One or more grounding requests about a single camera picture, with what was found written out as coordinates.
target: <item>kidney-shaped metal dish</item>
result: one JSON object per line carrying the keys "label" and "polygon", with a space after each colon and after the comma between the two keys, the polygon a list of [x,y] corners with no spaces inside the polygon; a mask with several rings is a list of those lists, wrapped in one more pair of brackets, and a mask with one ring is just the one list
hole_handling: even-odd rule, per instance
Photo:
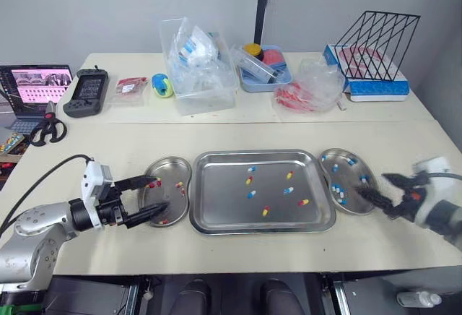
{"label": "kidney-shaped metal dish", "polygon": [[138,206],[144,208],[160,202],[167,202],[168,208],[154,216],[149,224],[154,227],[167,227],[180,221],[188,212],[188,185],[191,179],[191,167],[181,157],[165,157],[151,164],[147,176],[161,178],[161,186],[140,189]]}
{"label": "kidney-shaped metal dish", "polygon": [[205,234],[321,232],[336,213],[315,157],[253,150],[196,158],[189,217]]}
{"label": "kidney-shaped metal dish", "polygon": [[366,163],[358,155],[343,149],[328,149],[319,158],[334,204],[349,214],[369,214],[374,205],[354,189],[358,186],[378,189],[377,181]]}

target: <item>yellow capsule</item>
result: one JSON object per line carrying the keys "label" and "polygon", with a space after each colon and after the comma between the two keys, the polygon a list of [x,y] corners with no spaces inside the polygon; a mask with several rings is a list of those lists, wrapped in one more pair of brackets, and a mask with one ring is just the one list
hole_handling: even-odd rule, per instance
{"label": "yellow capsule", "polygon": [[268,215],[268,213],[269,213],[269,207],[266,206],[266,207],[264,207],[263,212],[261,213],[261,215],[265,217],[265,216]]}

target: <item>wire rack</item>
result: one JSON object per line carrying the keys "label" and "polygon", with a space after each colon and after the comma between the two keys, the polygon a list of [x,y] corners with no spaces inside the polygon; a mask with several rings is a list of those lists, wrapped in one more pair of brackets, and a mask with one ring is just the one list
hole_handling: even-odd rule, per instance
{"label": "wire rack", "polygon": [[362,13],[334,46],[344,76],[393,81],[400,73],[419,19],[419,15],[411,14]]}

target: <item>black scissors handle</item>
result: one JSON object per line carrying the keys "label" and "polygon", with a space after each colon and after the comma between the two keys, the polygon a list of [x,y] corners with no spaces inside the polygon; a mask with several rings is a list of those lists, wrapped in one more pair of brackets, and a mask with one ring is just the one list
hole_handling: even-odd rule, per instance
{"label": "black scissors handle", "polygon": [[[62,125],[63,131],[60,135],[58,135],[58,130],[56,129],[56,125]],[[40,137],[38,141],[34,142],[37,133],[40,132]],[[30,133],[30,144],[34,145],[35,147],[42,147],[45,145],[45,137],[51,134],[50,143],[57,143],[62,140],[67,134],[67,127],[63,121],[56,118],[55,113],[47,113],[45,114],[45,118],[33,129]]]}

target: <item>black pole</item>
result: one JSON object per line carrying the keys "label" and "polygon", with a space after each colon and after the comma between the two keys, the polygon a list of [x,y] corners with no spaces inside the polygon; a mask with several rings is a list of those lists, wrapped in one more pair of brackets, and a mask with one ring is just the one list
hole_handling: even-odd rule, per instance
{"label": "black pole", "polygon": [[263,21],[265,20],[265,9],[268,0],[258,0],[257,2],[257,15],[255,20],[255,33],[253,35],[253,42],[260,44],[261,35],[263,33]]}

